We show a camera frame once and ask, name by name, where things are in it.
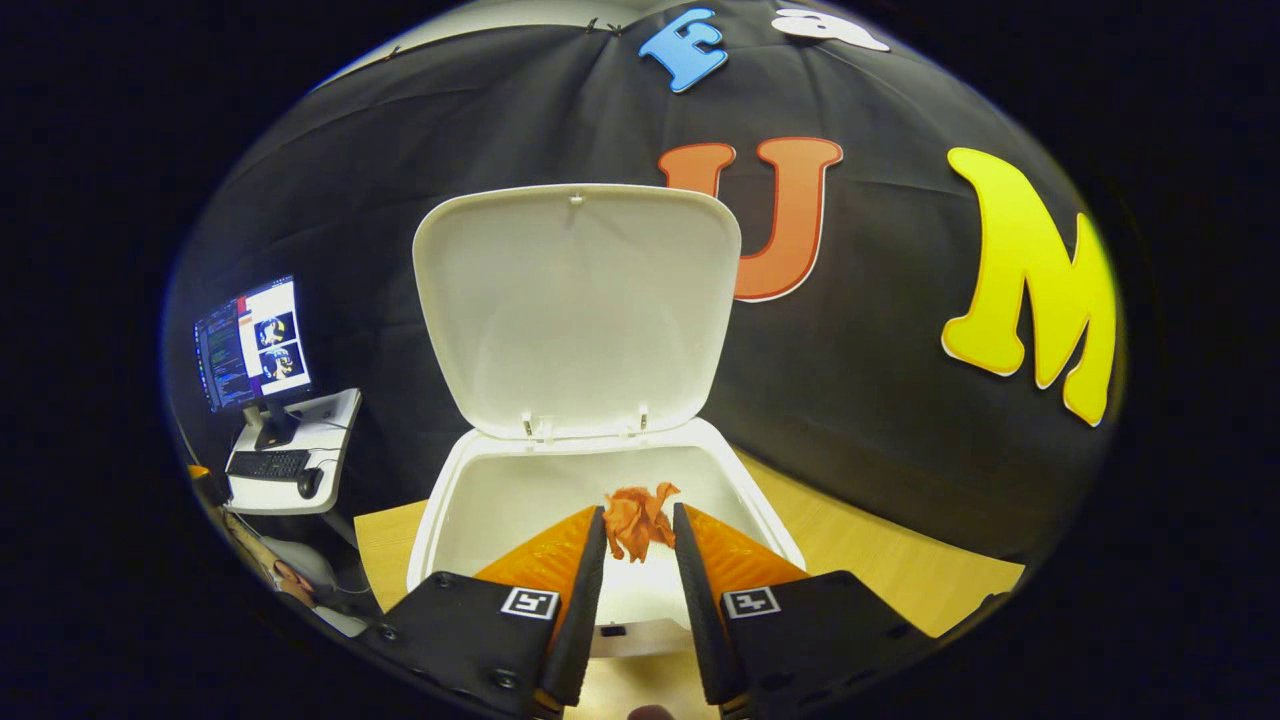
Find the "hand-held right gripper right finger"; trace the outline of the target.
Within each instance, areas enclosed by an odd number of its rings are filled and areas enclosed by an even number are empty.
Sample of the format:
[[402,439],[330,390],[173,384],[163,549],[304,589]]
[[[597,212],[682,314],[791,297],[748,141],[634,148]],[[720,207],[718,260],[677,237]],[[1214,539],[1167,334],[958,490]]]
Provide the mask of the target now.
[[690,503],[672,525],[704,696],[723,719],[835,716],[936,647],[850,571],[812,575]]

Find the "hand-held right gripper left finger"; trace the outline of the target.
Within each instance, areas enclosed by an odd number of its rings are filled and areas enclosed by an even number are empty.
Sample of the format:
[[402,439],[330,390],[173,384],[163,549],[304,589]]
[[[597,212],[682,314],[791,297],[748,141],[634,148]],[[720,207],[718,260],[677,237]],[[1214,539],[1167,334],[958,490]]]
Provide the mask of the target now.
[[607,556],[590,505],[474,575],[435,571],[361,633],[420,689],[488,719],[559,719],[579,702]]

